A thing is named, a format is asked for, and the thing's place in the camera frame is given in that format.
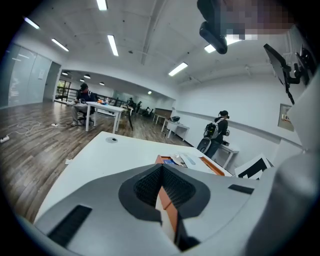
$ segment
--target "white cable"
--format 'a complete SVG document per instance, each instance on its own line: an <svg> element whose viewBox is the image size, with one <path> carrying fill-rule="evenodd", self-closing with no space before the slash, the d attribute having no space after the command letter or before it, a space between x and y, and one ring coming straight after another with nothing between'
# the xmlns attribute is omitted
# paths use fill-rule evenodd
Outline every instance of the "white cable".
<svg viewBox="0 0 320 256"><path fill-rule="evenodd" d="M15 131L12 131L12 132L8 133L6 136L8 137L10 134L17 133L17 134L19 134L19 135L25 135L25 136L29 137L29 136L31 136L31 135L34 135L34 134L36 134L36 133L38 133L38 132L42 132L42 131L45 131L45 130L56 129L56 128L66 128L66 127L67 127L66 124L63 124L62 126L59 126L59 124L57 124L56 127L53 127L53 126L52 126L52 127L45 128L45 129L41 129L41 130L37 130L37 131L31 133L31 131L33 130L33 128L34 128L34 127L40 127L41 123L40 123L40 122L37 122L37 121L28 121L27 123L28 123L27 125L33 125L33 124L35 124L35 125L33 125L31 129L28 129L27 127L24 127L24 126L23 126L23 123L18 124L16 127L17 127L17 128L20 128L20 129L25 129L26 132L22 132L22 133L21 133L21 132L18 132L18 131L15 130Z"/></svg>

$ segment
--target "white table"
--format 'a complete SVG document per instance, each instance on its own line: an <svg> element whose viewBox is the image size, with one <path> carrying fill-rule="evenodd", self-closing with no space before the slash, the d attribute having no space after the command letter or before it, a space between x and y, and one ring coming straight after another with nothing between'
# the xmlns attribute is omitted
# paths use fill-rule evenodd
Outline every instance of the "white table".
<svg viewBox="0 0 320 256"><path fill-rule="evenodd" d="M88 101L86 104L88 105L88 108L86 111L86 122L85 122L85 131L86 132L89 131L89 118L90 118L91 107L96 108L96 111L94 112L94 123L93 123L94 127L96 127L96 123L97 123L97 114L98 114L97 109L101 109L101 110L111 111L111 112L115 113L115 119L114 119L112 133L115 134L118 131L119 122L121 119L121 113L124 111L123 108L117 107L117 106L102 105L97 102L91 102L91 101Z"/></svg>
<svg viewBox="0 0 320 256"><path fill-rule="evenodd" d="M153 116L153 120L152 120L152 123L154 122L155 117L156 117L155 124L157 124L157 123L158 123L158 118L164 118L164 119L166 119L166 117L165 117L165 116L163 116L163 115L154 114L154 116Z"/></svg>
<svg viewBox="0 0 320 256"><path fill-rule="evenodd" d="M118 142L106 142L106 138L110 137L116 138ZM177 152L205 157L225 176L232 176L195 147L159 143L102 131L64 169L46 195L35 220L50 207L90 181L151 165L156 162L158 155L168 156Z"/></svg>
<svg viewBox="0 0 320 256"><path fill-rule="evenodd" d="M130 109L130 116L132 115L132 111L134 110L133 107L131 107L131 106L125 106L125 105L121 105L120 107L123 108L123 109Z"/></svg>
<svg viewBox="0 0 320 256"><path fill-rule="evenodd" d="M223 144L221 144L220 149L227 151L229 153L227 160L225 161L224 165L222 166L223 169L226 169L231 158L233 157L233 155L239 153L239 150L236 146L226 146Z"/></svg>
<svg viewBox="0 0 320 256"><path fill-rule="evenodd" d="M163 126L162 126L161 132L164 131L166 122L168 122L168 124L172 124L172 125L174 125L174 126L178 126L178 127L182 127L182 128L185 128L185 129L186 129L186 132L185 132L185 134L184 134L184 136L183 136L183 138L182 138L182 141L184 142L184 141L185 141L185 138L186 138L186 136L187 136L187 134L188 134L189 127L187 127L187 126L185 126L185 125L183 125L183 124L176 123L176 122L172 122L172 121L169 121L168 119L165 119L164 122L163 122ZM171 131L172 131L172 128L169 130L168 137L167 137L168 139L169 139L169 137L170 137Z"/></svg>

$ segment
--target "backpack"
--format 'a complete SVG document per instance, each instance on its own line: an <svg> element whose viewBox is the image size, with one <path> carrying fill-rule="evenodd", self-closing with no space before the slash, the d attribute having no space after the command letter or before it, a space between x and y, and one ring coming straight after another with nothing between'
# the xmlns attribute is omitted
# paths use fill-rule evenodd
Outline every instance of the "backpack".
<svg viewBox="0 0 320 256"><path fill-rule="evenodd" d="M222 132L219 131L219 126L218 124L224 120L223 118L219 119L217 122L211 122L209 123L205 129L204 129L204 138L208 140L216 139L218 135Z"/></svg>

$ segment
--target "wood plank flooring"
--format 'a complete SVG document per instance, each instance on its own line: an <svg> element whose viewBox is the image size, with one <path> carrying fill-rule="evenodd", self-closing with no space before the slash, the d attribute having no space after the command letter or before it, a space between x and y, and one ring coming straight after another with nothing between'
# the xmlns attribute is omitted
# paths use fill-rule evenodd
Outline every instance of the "wood plank flooring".
<svg viewBox="0 0 320 256"><path fill-rule="evenodd" d="M10 140L0 144L1 182L15 212L33 223L50 188L63 172L66 159L73 159L101 131L112 133L114 118L99 114L97 126L86 132L84 126L71 127L71 108L58 102L44 102L0 110L0 137L12 131L23 132L18 124L38 121L38 131L52 123L68 124L31 136L12 133ZM162 125L152 119L132 115L133 131L127 117L122 117L117 134L132 138L188 146L172 134L165 138Z"/></svg>

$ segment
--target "pants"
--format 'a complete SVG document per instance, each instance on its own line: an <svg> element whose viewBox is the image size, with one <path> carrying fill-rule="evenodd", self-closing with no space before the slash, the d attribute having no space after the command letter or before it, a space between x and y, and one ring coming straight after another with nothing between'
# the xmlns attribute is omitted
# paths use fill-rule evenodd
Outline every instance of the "pants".
<svg viewBox="0 0 320 256"><path fill-rule="evenodd" d="M205 155L211 159L217 152L218 148L220 148L220 143L216 142L215 140L211 140L211 145Z"/></svg>
<svg viewBox="0 0 320 256"><path fill-rule="evenodd" d="M83 103L77 103L72 106L71 108L71 114L72 114L72 121L77 123L78 122L78 112L82 111L87 113L88 105Z"/></svg>

